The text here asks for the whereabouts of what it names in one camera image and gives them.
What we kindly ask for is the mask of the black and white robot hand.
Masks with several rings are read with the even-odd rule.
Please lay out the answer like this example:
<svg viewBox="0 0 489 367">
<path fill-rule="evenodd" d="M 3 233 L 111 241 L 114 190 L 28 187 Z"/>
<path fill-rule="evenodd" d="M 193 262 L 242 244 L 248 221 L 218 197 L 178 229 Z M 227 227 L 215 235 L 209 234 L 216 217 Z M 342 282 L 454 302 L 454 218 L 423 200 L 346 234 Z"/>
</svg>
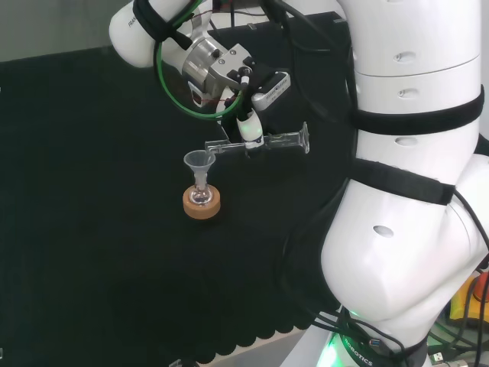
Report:
<svg viewBox="0 0 489 367">
<path fill-rule="evenodd" d="M 230 72 L 231 79 L 237 81 L 240 89 L 226 86 L 218 102 L 217 112 L 228 112 L 219 118 L 219 124 L 225 129 L 235 123 L 241 140 L 232 142 L 230 134 L 218 146 L 210 148 L 214 154 L 237 152 L 258 152 L 266 145 L 264 127 L 259 113 L 267 109 L 282 93 L 282 82 L 288 81 L 288 75 L 276 71 L 253 57 L 243 60 L 244 66 Z"/>
</svg>

